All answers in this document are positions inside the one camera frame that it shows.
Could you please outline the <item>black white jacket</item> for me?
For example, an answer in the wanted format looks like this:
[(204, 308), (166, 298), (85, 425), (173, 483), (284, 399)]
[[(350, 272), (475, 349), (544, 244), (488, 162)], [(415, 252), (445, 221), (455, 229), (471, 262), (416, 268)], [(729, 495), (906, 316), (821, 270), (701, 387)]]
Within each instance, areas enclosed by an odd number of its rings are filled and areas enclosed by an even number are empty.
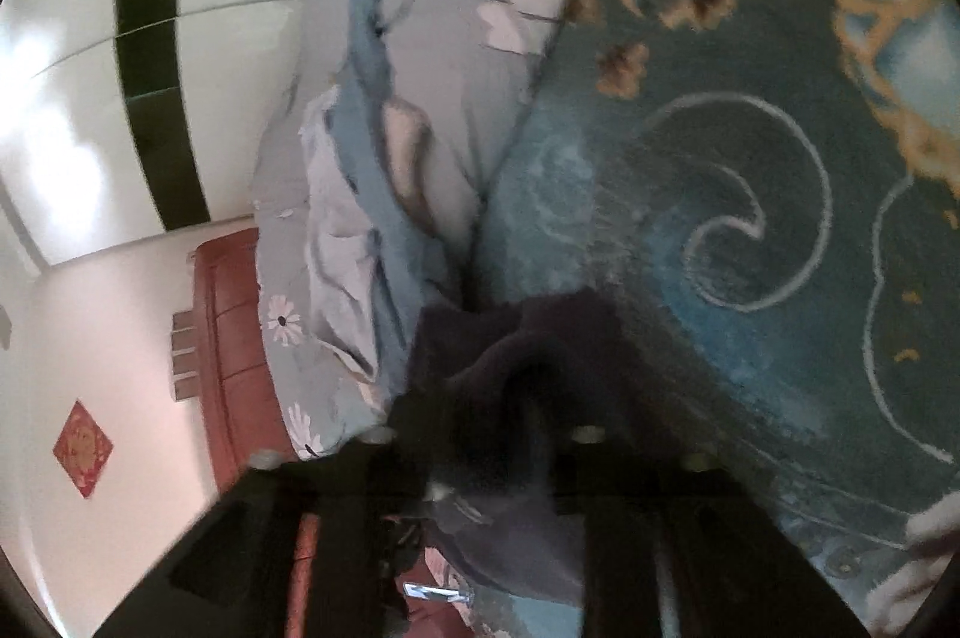
[(553, 507), (551, 455), (573, 430), (599, 427), (644, 464), (679, 456), (647, 397), (654, 384), (594, 289), (485, 312), (425, 308), (391, 422), (448, 491), (428, 510), (431, 545), (477, 585), (578, 602), (584, 523)]

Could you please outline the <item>brown leather headboard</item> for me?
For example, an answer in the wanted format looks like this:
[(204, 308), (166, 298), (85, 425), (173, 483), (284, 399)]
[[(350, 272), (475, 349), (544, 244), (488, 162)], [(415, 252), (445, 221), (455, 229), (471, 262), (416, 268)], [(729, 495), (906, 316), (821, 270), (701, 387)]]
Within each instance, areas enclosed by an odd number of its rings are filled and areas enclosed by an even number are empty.
[(218, 489), (260, 450), (295, 456), (262, 342), (254, 227), (202, 243), (194, 255), (199, 399)]

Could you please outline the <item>teal floral bed blanket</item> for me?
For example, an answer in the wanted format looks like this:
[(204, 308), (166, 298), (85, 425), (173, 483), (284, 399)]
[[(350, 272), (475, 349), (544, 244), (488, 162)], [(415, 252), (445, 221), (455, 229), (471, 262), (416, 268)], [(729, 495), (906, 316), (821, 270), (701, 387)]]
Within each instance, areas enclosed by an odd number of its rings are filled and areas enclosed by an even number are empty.
[(469, 312), (594, 289), (695, 469), (861, 620), (957, 579), (957, 0), (568, 0)]

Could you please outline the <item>white black wardrobe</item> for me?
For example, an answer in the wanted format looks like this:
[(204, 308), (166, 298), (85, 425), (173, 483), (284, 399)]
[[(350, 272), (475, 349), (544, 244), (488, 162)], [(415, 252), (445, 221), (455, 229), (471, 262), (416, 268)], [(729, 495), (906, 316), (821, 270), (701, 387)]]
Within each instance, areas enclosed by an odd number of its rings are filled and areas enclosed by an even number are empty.
[(301, 0), (2, 0), (2, 224), (32, 271), (251, 212)]

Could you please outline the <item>grey floral quilt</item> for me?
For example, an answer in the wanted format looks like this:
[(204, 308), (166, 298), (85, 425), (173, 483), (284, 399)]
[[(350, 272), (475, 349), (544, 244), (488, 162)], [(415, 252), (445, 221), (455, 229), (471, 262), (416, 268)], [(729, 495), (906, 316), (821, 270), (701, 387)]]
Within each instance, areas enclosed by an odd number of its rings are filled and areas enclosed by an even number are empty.
[(373, 425), (421, 310), (459, 302), (567, 1), (302, 2), (252, 183), (263, 347), (296, 456)]

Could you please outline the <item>red wall decoration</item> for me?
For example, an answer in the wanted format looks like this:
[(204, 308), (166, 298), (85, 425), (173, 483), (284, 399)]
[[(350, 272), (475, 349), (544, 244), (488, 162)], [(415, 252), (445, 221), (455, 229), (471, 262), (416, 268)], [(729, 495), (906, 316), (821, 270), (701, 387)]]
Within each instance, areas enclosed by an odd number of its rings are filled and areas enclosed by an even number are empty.
[(93, 495), (112, 450), (112, 441), (83, 406), (83, 402), (76, 401), (53, 445), (52, 453), (83, 498)]

